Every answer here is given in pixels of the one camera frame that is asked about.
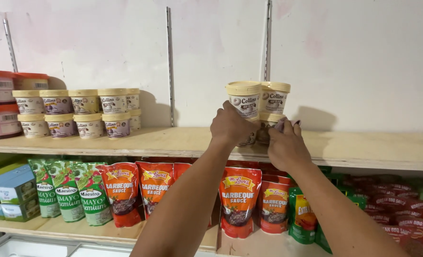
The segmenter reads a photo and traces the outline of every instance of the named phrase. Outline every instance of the wooden shelf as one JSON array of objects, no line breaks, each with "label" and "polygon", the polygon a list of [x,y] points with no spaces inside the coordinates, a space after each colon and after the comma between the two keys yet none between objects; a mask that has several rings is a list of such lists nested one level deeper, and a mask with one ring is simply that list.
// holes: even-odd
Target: wooden shelf
[{"label": "wooden shelf", "polygon": [[[302,133],[313,161],[337,167],[423,170],[423,133]],[[0,140],[0,152],[25,154],[200,157],[209,128],[144,128],[130,137]],[[269,161],[267,147],[236,148],[230,160]]]},{"label": "wooden shelf", "polygon": [[[75,240],[105,241],[134,244],[146,221],[129,228],[116,228],[113,221],[99,227],[91,227],[86,219],[66,223],[61,216],[44,219],[37,217],[27,222],[0,220],[0,232],[29,236],[56,237]],[[209,228],[199,250],[215,252],[218,225]]]},{"label": "wooden shelf", "polygon": [[230,238],[220,230],[216,255],[223,257],[332,257],[319,245],[303,245],[288,232],[272,235],[254,225],[254,232],[245,239]]}]

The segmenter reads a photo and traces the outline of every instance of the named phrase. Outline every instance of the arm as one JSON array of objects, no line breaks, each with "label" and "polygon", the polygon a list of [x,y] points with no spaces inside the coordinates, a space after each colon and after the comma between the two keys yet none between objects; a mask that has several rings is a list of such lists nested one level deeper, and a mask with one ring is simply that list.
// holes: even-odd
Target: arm
[{"label": "arm", "polygon": [[310,203],[336,257],[409,257],[364,211],[342,194],[311,161],[298,124],[269,130],[269,158],[288,172]]},{"label": "arm", "polygon": [[205,153],[170,187],[150,216],[130,257],[192,257],[197,251],[231,151],[257,128],[224,102],[210,126]]}]

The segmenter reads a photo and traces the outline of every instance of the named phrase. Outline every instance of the white wall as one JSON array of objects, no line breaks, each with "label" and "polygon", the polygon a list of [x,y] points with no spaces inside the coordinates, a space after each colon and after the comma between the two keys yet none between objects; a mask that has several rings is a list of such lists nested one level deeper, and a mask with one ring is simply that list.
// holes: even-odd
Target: white wall
[{"label": "white wall", "polygon": [[[227,82],[260,79],[265,0],[0,0],[0,69],[6,12],[21,72],[140,87],[142,125],[169,126],[167,5],[176,124],[209,126]],[[304,129],[423,131],[423,0],[273,0],[271,64]]]}]

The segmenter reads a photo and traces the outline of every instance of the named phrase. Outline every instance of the hand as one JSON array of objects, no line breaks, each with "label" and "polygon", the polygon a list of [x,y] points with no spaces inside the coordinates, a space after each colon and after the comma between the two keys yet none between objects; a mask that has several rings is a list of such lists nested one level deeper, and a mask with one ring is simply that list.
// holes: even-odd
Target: hand
[{"label": "hand", "polygon": [[211,141],[224,143],[233,149],[251,133],[256,133],[259,127],[242,118],[229,101],[224,102],[222,107],[218,109],[210,126]]},{"label": "hand", "polygon": [[270,145],[269,159],[279,170],[290,172],[299,166],[312,164],[312,157],[302,138],[299,124],[291,125],[289,120],[284,121],[284,131],[280,133],[274,128],[269,130]]}]

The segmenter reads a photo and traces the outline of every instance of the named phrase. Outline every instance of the barcode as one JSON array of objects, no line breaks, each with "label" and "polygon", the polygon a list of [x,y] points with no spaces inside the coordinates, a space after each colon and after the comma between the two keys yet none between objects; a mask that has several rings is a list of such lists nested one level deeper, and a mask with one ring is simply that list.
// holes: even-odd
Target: barcode
[{"label": "barcode", "polygon": [[11,115],[3,115],[2,116],[2,121],[7,121],[7,120],[16,120],[17,119],[17,114],[11,114]]},{"label": "barcode", "polygon": [[13,83],[10,81],[0,81],[0,88],[13,88]]},{"label": "barcode", "polygon": [[41,89],[48,89],[48,84],[47,83],[35,83],[34,86],[36,89],[37,88],[41,88]]}]

